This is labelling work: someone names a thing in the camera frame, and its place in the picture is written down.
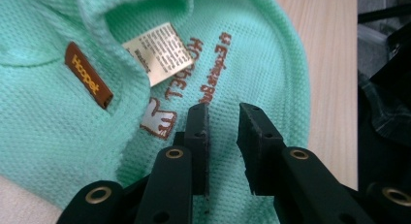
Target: waffle knit fabric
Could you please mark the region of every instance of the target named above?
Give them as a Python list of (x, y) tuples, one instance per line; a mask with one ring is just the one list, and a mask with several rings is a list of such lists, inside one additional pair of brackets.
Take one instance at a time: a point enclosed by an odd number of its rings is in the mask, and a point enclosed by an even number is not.
[[(121, 44), (168, 21), (197, 60), (150, 88)], [(307, 144), (306, 60), (274, 0), (1, 0), (0, 29), (1, 175), (61, 208), (93, 181), (127, 186), (207, 102), (210, 197), (195, 198), (195, 223), (276, 220), (272, 198), (251, 196), (236, 145), (240, 102), (264, 109), (286, 145)], [(113, 92), (106, 110), (64, 64), (71, 41)]]

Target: wooden table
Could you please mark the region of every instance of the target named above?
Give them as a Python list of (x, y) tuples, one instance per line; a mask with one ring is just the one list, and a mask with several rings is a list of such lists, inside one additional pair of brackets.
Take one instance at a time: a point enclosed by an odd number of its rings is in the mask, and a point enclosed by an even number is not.
[[(357, 188), (357, 0), (277, 0), (304, 44), (311, 82), (309, 149)], [(0, 177), (2, 223), (55, 223), (61, 210)]]

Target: brown label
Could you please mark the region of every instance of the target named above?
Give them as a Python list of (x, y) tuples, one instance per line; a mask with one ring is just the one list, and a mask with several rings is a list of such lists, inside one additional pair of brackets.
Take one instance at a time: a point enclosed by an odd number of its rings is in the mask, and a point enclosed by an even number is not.
[(112, 93), (74, 42), (67, 46), (66, 65), (82, 81), (97, 104), (105, 109), (112, 99)]

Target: metal grommet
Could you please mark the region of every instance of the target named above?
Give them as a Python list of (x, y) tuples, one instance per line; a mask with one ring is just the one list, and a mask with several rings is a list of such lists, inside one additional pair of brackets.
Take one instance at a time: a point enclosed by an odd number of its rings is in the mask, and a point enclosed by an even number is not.
[[(104, 191), (105, 194), (102, 197), (93, 198), (93, 194), (99, 191)], [(88, 202), (89, 204), (99, 204), (99, 203), (104, 202), (110, 195), (111, 195), (111, 189), (109, 187), (106, 187), (106, 186), (97, 187), (87, 193), (87, 195), (85, 196), (85, 201)]]
[(301, 159), (301, 160), (305, 160), (308, 158), (308, 154), (305, 153), (302, 150), (299, 149), (293, 149), (290, 151), (291, 156), (297, 158), (297, 159)]
[(170, 149), (166, 152), (168, 158), (176, 159), (181, 158), (184, 152), (181, 149)]
[(411, 196), (406, 193), (403, 193), (395, 188), (385, 187), (383, 188), (384, 196), (398, 205), (404, 207), (411, 207)]

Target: white care label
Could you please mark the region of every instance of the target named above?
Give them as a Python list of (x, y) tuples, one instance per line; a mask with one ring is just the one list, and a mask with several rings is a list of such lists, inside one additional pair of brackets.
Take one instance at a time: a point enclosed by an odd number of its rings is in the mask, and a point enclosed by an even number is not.
[(151, 86), (194, 64), (169, 22), (124, 43), (123, 47), (145, 68)]

